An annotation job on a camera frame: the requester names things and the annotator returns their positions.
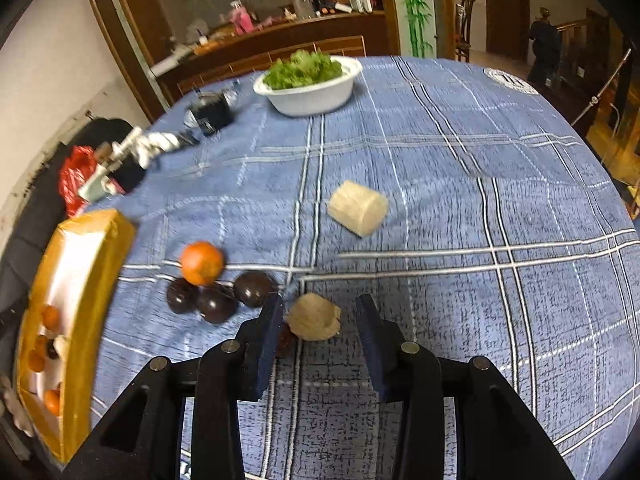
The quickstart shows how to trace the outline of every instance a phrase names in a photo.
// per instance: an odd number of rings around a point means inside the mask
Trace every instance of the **wooden door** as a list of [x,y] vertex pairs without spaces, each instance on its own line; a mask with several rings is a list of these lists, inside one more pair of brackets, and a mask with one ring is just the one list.
[[486,50],[526,61],[529,0],[486,0]]
[[585,59],[579,59],[584,68],[584,83],[588,93],[596,95],[609,77],[609,18],[587,9],[587,45]]

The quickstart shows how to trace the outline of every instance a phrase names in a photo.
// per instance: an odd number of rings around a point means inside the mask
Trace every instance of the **yellow box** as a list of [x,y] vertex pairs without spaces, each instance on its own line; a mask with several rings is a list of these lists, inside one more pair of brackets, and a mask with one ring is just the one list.
[[[115,209],[95,211],[58,225],[42,257],[22,318],[18,340],[18,395],[44,443],[62,463],[76,453],[90,430],[91,391],[104,316],[135,227]],[[42,325],[47,304],[60,310],[60,328]],[[46,361],[35,374],[28,354],[39,334],[69,338],[66,364]],[[44,390],[62,382],[60,416],[44,406]]]

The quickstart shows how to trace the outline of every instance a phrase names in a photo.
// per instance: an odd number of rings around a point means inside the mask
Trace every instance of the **white radish chunk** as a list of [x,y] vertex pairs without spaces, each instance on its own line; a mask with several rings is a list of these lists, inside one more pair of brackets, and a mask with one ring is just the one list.
[[361,238],[375,231],[388,212],[386,196],[351,180],[334,191],[328,206],[331,218]]

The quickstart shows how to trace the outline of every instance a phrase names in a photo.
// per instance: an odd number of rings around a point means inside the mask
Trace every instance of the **bottle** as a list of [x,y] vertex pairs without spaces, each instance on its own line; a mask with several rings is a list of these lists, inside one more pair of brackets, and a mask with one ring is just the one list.
[[358,10],[358,2],[357,2],[357,0],[349,0],[349,6],[351,7],[351,9],[355,10],[356,12],[360,12]]
[[335,10],[340,10],[340,12],[348,12],[350,14],[353,12],[353,9],[350,6],[342,4],[340,2],[336,2],[335,3],[334,9]]
[[382,0],[376,0],[376,10],[385,10],[385,6]]
[[246,34],[254,30],[254,24],[251,21],[251,16],[244,8],[244,5],[240,0],[231,2],[231,23],[236,28],[236,34]]
[[364,12],[364,6],[362,5],[362,0],[355,0],[356,1],[356,10],[358,12]]
[[373,6],[371,5],[371,0],[360,0],[362,2],[362,7],[367,14],[373,12]]
[[293,9],[296,11],[297,20],[307,20],[316,15],[311,0],[291,0]]
[[206,34],[203,34],[200,29],[198,30],[198,43],[201,45],[206,45],[207,43],[209,43],[209,38],[207,38]]

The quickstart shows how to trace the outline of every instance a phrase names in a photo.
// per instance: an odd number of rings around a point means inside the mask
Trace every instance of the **person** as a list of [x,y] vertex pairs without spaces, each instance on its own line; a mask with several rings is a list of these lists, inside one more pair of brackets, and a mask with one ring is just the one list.
[[527,80],[530,83],[543,85],[547,79],[553,79],[560,65],[562,39],[558,30],[549,23],[551,13],[540,7],[540,18],[531,23],[529,39],[533,40],[533,63]]

